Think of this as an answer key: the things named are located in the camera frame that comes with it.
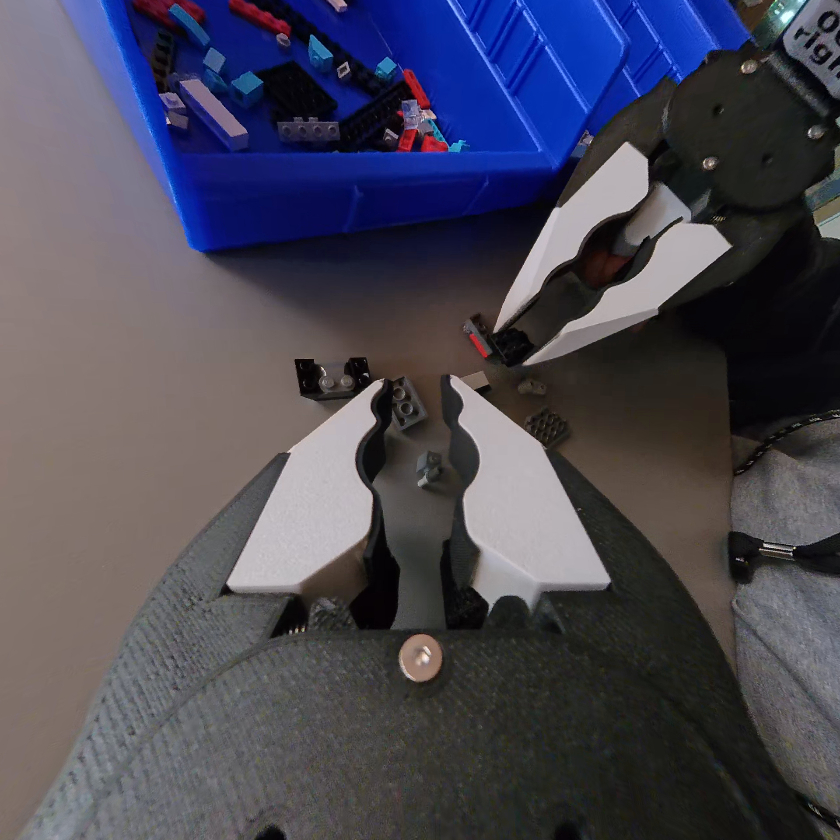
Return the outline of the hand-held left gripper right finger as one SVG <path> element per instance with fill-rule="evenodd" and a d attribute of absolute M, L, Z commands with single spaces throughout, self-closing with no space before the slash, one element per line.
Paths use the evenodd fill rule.
<path fill-rule="evenodd" d="M 463 485 L 449 539 L 455 586 L 489 607 L 605 591 L 611 577 L 540 442 L 457 376 L 443 375 L 440 390 Z"/>

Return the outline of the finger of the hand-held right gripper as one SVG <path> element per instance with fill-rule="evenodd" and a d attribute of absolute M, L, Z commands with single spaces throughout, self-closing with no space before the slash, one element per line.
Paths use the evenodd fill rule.
<path fill-rule="evenodd" d="M 670 225 L 652 246 L 636 274 L 606 288 L 591 310 L 568 322 L 522 365 L 558 359 L 651 319 L 731 247 L 714 226 L 690 222 Z"/>
<path fill-rule="evenodd" d="M 556 206 L 502 304 L 494 334 L 517 329 L 551 337 L 596 298 L 574 263 L 597 228 L 633 211 L 648 195 L 648 159 L 623 143 L 571 197 Z"/>

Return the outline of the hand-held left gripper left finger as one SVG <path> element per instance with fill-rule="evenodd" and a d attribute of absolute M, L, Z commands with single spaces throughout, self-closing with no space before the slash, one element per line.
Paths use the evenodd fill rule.
<path fill-rule="evenodd" d="M 392 382 L 374 381 L 287 453 L 227 579 L 239 594 L 360 594 L 380 517 Z"/>

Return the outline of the black and white brick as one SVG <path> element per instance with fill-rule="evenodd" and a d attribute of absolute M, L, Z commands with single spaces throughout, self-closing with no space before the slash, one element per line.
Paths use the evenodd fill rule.
<path fill-rule="evenodd" d="M 527 334 L 514 328 L 492 333 L 490 345 L 494 356 L 507 368 L 522 364 L 534 352 L 534 345 Z"/>

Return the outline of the red and dark grey brick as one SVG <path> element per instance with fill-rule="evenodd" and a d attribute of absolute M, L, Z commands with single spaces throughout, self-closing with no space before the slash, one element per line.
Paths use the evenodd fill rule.
<path fill-rule="evenodd" d="M 487 360 L 497 354 L 497 347 L 492 339 L 492 334 L 483 323 L 480 312 L 465 320 L 462 324 L 462 330 L 483 359 Z"/>

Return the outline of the person's right forearm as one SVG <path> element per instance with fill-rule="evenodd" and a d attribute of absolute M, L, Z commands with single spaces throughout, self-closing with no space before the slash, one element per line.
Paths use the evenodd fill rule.
<path fill-rule="evenodd" d="M 723 353 L 733 433 L 838 409 L 839 244 L 808 208 L 741 237 L 658 319 Z"/>

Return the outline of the grey desk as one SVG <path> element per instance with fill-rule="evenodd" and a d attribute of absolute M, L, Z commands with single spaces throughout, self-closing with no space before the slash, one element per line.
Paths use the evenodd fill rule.
<path fill-rule="evenodd" d="M 57 2 L 2 5 L 2 838 L 54 781 L 133 616 L 278 453 L 336 409 L 294 358 L 406 375 L 425 423 L 376 481 L 402 566 L 397 627 L 445 624 L 455 485 L 439 378 L 488 321 L 547 206 L 205 256 Z"/>

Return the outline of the person's right hand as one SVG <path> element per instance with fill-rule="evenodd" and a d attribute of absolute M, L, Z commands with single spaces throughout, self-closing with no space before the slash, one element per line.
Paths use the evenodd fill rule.
<path fill-rule="evenodd" d="M 594 234 L 585 245 L 578 270 L 581 281 L 592 289 L 600 289 L 614 282 L 633 256 L 617 254 L 613 247 L 616 234 L 605 227 Z"/>

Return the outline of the dark grey wedge plate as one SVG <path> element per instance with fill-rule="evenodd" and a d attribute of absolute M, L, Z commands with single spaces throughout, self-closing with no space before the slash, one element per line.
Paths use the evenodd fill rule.
<path fill-rule="evenodd" d="M 571 434 L 567 421 L 548 406 L 543 406 L 536 413 L 526 416 L 523 428 L 546 451 L 561 444 Z"/>

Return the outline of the narrow blue plastic bin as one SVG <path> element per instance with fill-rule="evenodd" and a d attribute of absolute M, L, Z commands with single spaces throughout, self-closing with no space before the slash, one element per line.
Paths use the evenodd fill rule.
<path fill-rule="evenodd" d="M 606 1 L 627 40 L 623 67 L 593 111 L 595 136 L 617 113 L 664 78 L 682 81 L 716 50 L 735 50 L 748 30 L 729 1 Z"/>

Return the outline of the black and grey brick assembly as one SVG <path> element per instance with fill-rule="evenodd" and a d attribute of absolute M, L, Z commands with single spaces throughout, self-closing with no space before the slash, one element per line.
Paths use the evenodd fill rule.
<path fill-rule="evenodd" d="M 300 396 L 314 402 L 351 399 L 372 382 L 369 362 L 364 356 L 330 363 L 295 359 L 294 365 Z"/>

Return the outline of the dark grey two-stud brick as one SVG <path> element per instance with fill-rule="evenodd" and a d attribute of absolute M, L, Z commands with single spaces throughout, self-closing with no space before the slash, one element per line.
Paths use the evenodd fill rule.
<path fill-rule="evenodd" d="M 398 433 L 428 419 L 427 409 L 414 383 L 406 376 L 391 379 L 392 426 Z"/>

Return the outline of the large blue plastic bin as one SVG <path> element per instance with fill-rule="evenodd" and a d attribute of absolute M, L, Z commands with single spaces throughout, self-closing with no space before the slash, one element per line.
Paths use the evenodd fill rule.
<path fill-rule="evenodd" d="M 165 125 L 149 55 L 158 27 L 130 2 L 61 2 L 152 171 L 202 252 L 486 214 L 536 201 L 625 65 L 608 2 L 289 2 L 373 69 L 413 70 L 448 142 L 410 154 L 282 143 L 270 105 L 221 100 L 248 132 L 230 151 L 200 121 Z"/>

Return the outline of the person's grey sweater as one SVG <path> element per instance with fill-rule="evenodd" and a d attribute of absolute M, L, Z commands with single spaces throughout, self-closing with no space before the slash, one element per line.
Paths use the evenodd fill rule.
<path fill-rule="evenodd" d="M 738 677 L 759 735 L 824 838 L 838 838 L 838 412 L 744 455 L 731 490 Z"/>

